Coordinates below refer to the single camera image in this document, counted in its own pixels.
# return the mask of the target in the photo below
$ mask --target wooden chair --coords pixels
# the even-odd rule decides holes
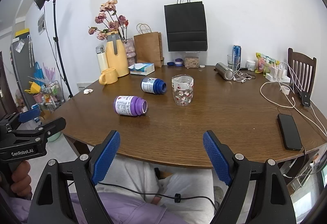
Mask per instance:
[[[316,58],[309,58],[308,56],[299,53],[293,52],[292,48],[288,49],[288,64],[294,70],[298,80],[295,78],[295,85],[301,88],[299,82],[303,87],[303,91],[306,91],[311,95],[313,81],[315,80],[316,74]],[[291,72],[288,70],[287,76],[291,77]]]

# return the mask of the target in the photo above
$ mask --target yellow mug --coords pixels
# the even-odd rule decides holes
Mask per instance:
[[[116,72],[116,68],[109,68],[103,70],[99,77],[99,83],[103,85],[111,84],[117,81],[118,81],[118,75]]]

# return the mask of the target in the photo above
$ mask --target black cord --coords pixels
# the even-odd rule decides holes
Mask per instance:
[[[58,72],[59,72],[59,74],[60,74],[60,77],[63,78],[62,75],[61,75],[61,73],[60,73],[60,70],[59,70],[59,65],[58,65],[58,63],[57,63],[57,58],[56,58],[55,53],[54,53],[54,51],[53,51],[53,47],[52,47],[52,44],[51,44],[51,40],[50,40],[50,37],[49,37],[49,34],[48,34],[48,29],[46,29],[46,22],[45,22],[45,7],[44,7],[44,5],[43,5],[43,11],[44,11],[44,27],[45,27],[46,35],[48,36],[48,40],[49,40],[49,43],[50,43],[50,46],[51,46],[51,50],[52,50],[53,57],[55,58],[55,61],[56,61],[56,65],[57,65],[57,68],[58,68]]]
[[[154,195],[154,196],[163,196],[163,197],[166,197],[166,198],[170,198],[170,199],[175,199],[175,197],[172,197],[172,196],[166,196],[166,195],[162,195],[162,194],[158,194],[158,193],[145,193],[145,192],[139,192],[139,191],[133,191],[129,188],[126,188],[126,187],[123,187],[123,186],[120,186],[120,185],[116,185],[116,184],[110,184],[110,183],[103,183],[103,182],[99,182],[99,184],[103,184],[103,185],[108,185],[108,186],[115,186],[115,187],[119,187],[119,188],[123,188],[125,190],[128,190],[128,191],[131,191],[131,192],[134,192],[136,194],[139,194],[139,195]],[[194,198],[205,198],[205,199],[208,199],[212,206],[214,207],[214,209],[217,211],[216,207],[215,207],[215,204],[214,202],[212,202],[212,200],[209,198],[209,197],[206,197],[206,196],[193,196],[193,197],[181,197],[180,199],[181,200],[188,200],[188,199],[194,199]]]
[[[56,48],[56,42],[55,42],[55,51],[56,51],[56,55],[54,54],[53,52],[53,47],[52,47],[52,44],[51,44],[51,40],[50,40],[50,37],[49,37],[49,34],[48,34],[48,29],[46,29],[46,22],[45,22],[45,7],[43,5],[43,12],[44,12],[44,27],[45,27],[45,31],[46,31],[46,35],[48,36],[48,40],[49,40],[49,43],[50,43],[50,46],[51,46],[51,50],[52,50],[52,53],[53,53],[53,57],[55,58],[55,61],[56,61],[56,65],[57,65],[57,69],[58,69],[58,72],[59,72],[59,75],[60,75],[60,84],[61,84],[61,88],[62,88],[62,93],[63,93],[63,82],[62,82],[62,75],[60,73],[60,70],[59,70],[59,66],[58,66],[58,62],[57,62],[57,48]]]

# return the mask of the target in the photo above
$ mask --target light stand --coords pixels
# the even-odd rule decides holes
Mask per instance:
[[[39,8],[39,10],[41,10],[42,7],[44,6],[44,3],[46,1],[50,1],[50,0],[33,0],[33,1],[34,1],[35,5]],[[54,27],[55,27],[55,37],[53,38],[53,40],[55,41],[55,45],[56,45],[57,50],[58,50],[59,61],[60,61],[60,65],[61,65],[61,68],[62,68],[62,71],[63,71],[63,81],[64,81],[64,83],[66,84],[66,86],[68,88],[69,98],[72,98],[73,94],[72,94],[72,91],[70,90],[70,87],[69,87],[69,84],[68,84],[68,80],[67,80],[65,69],[63,67],[63,60],[62,60],[62,57],[61,57],[61,54],[60,54],[60,48],[59,48],[59,40],[58,40],[58,34],[57,34],[57,22],[56,22],[56,0],[53,0],[53,22],[54,22]],[[58,66],[58,63],[57,63],[57,59],[55,58],[55,60],[56,60],[58,71],[60,73],[59,66]]]
[[[63,67],[63,60],[61,58],[60,48],[59,48],[59,40],[58,40],[58,34],[57,34],[57,22],[56,22],[56,0],[53,0],[53,23],[54,23],[54,27],[55,27],[55,37],[53,38],[53,40],[55,41],[55,45],[57,46],[57,50],[58,50],[59,61],[60,61],[60,65],[61,65],[61,68],[63,71],[63,81],[65,82],[65,84],[68,88],[69,98],[72,98],[73,94],[72,94],[72,91],[70,90],[70,86],[68,84],[68,80],[67,80],[65,69]]]

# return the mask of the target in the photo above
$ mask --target yellow thermos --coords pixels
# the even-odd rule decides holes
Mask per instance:
[[[124,45],[120,40],[118,31],[107,33],[106,55],[109,68],[116,68],[118,77],[130,73]]]

